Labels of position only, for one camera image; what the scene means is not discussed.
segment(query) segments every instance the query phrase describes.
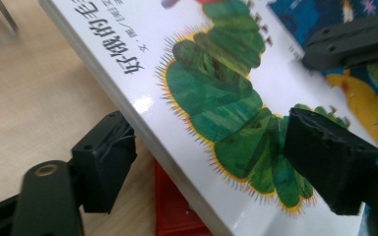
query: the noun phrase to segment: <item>red book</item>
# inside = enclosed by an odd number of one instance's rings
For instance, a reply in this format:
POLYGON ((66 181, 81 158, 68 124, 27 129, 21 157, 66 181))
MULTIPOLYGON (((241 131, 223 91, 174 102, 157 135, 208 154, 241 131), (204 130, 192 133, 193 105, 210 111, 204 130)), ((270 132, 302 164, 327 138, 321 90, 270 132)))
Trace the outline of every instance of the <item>red book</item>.
POLYGON ((213 235, 156 162, 157 236, 213 235))

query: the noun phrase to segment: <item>wooden table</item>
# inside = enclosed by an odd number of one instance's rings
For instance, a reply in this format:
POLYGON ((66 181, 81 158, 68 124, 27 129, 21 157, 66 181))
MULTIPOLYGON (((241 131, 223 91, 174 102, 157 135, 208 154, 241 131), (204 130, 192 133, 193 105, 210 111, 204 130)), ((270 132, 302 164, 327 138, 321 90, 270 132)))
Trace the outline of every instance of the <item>wooden table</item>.
MULTIPOLYGON (((37 0, 4 1, 19 27, 0 47, 0 201, 19 193, 25 172, 70 150, 117 108, 41 10, 37 0)), ((154 159, 138 158, 110 215, 84 214, 87 235, 154 235, 154 159)))

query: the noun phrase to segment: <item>caterpillar illustration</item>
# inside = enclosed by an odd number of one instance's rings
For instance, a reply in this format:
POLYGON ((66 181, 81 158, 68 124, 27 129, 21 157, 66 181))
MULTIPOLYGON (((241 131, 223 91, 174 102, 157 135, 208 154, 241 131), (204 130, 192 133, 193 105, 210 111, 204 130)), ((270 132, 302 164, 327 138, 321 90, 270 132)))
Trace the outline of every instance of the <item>caterpillar illustration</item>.
MULTIPOLYGON (((164 97, 188 132, 206 145, 212 166, 225 181, 256 200, 275 200, 284 211, 301 213, 315 194, 284 157, 288 117, 273 114, 247 79, 271 41, 261 35, 259 17, 250 16, 249 3, 198 2, 213 26, 166 40, 169 48, 157 67, 164 97)), ((315 111, 347 126, 322 107, 315 111)))

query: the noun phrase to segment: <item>white book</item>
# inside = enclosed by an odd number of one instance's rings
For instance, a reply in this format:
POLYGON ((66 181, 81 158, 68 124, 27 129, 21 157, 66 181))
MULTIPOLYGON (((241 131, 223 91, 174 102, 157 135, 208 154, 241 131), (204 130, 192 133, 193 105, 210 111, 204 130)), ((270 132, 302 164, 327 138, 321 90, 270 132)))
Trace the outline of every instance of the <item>white book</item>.
POLYGON ((260 112, 282 122, 296 104, 335 107, 373 144, 347 101, 301 65, 267 1, 203 2, 40 1, 215 235, 357 235, 361 215, 335 215, 315 191, 278 185, 279 169, 294 170, 244 129, 254 117, 266 123, 260 112))

